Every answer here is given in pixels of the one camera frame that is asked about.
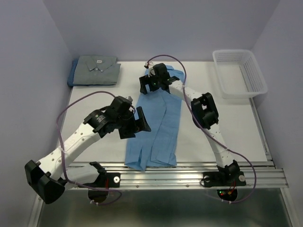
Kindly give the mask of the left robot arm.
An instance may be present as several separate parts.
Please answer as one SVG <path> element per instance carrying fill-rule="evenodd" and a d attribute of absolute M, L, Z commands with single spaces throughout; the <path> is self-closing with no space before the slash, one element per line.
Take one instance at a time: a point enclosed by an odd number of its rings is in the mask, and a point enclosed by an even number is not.
<path fill-rule="evenodd" d="M 112 103 L 91 112 L 77 130 L 44 158 L 25 165 L 28 184 L 45 202 L 51 204 L 73 187 L 87 188 L 91 196 L 101 197 L 90 202 L 103 205 L 109 192 L 118 192 L 121 175 L 108 173 L 98 162 L 70 169 L 67 167 L 89 146 L 118 130 L 121 139 L 134 138 L 139 132 L 150 132 L 142 107 L 134 108 L 132 99 L 116 96 Z"/>

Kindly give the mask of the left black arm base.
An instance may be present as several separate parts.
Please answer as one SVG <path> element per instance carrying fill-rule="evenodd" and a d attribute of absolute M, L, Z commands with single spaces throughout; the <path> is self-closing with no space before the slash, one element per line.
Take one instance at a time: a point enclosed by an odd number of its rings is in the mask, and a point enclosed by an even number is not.
<path fill-rule="evenodd" d="M 84 183 L 93 188 L 119 188 L 121 174 L 119 172 L 100 174 L 94 182 Z"/>

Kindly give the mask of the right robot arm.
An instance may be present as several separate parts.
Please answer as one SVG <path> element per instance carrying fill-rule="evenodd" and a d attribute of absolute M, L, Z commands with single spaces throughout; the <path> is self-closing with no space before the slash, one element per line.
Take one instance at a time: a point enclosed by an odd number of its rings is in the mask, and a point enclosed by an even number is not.
<path fill-rule="evenodd" d="M 207 92 L 201 94 L 185 85 L 185 81 L 171 76 L 163 63 L 150 65 L 145 63 L 147 74 L 140 77 L 140 92 L 147 94 L 158 89 L 182 98 L 186 103 L 195 125 L 201 129 L 212 148 L 218 171 L 206 174 L 204 187 L 235 185 L 240 175 L 240 167 L 225 145 L 219 127 L 219 113 L 213 96 Z"/>

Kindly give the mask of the light blue long sleeve shirt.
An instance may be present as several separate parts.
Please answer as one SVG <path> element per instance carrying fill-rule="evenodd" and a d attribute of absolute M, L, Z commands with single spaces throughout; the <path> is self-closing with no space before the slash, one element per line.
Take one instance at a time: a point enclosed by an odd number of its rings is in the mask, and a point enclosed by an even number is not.
<path fill-rule="evenodd" d="M 144 171 L 147 167 L 169 167 L 177 164 L 175 155 L 180 124 L 182 99 L 158 89 L 140 94 L 137 106 L 142 107 L 150 132 L 140 132 L 127 140 L 125 165 Z"/>

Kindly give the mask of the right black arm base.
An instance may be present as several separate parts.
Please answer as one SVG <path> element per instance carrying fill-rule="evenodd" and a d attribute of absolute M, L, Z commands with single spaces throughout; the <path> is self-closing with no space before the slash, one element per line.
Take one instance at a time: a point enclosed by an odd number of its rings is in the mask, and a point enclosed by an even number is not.
<path fill-rule="evenodd" d="M 226 176 L 223 172 L 203 172 L 200 185 L 206 188 L 227 187 L 236 183 L 236 186 L 246 186 L 246 178 L 242 171 L 235 176 Z"/>

